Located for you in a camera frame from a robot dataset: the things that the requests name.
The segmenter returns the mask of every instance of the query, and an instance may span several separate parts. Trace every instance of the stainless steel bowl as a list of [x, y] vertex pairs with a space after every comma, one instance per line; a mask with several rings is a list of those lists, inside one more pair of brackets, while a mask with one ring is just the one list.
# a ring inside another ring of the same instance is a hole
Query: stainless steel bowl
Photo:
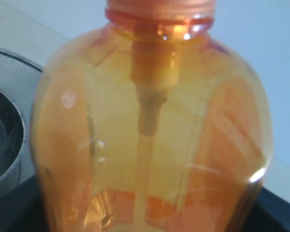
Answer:
[[0, 196], [34, 175], [28, 134], [42, 69], [0, 48]]

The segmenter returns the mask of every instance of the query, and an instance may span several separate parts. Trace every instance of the orange plastic bottle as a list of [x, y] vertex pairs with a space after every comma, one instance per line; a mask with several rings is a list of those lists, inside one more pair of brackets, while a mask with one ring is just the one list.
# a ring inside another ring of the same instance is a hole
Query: orange plastic bottle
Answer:
[[253, 69], [214, 0], [108, 0], [50, 60], [31, 147], [52, 232], [240, 231], [272, 157]]

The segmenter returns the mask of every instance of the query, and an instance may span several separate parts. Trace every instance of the bottle cap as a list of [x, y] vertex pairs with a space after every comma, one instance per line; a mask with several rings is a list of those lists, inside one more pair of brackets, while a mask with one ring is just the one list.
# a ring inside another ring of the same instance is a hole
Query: bottle cap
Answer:
[[127, 15], [185, 20], [212, 16], [216, 0], [108, 0], [108, 9]]

